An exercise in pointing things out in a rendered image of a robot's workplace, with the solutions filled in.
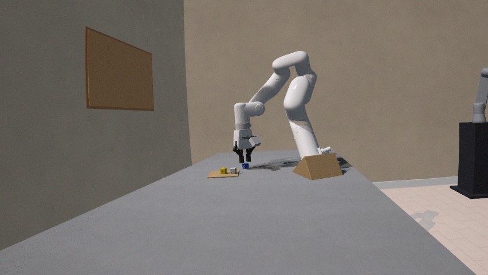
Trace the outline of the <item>light orange mat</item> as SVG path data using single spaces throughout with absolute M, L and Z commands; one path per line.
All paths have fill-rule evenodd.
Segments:
M 220 171 L 212 171 L 207 176 L 207 178 L 228 178 L 228 177 L 238 177 L 239 170 L 237 170 L 236 174 L 231 174 L 230 170 L 227 170 L 226 174 L 220 174 Z

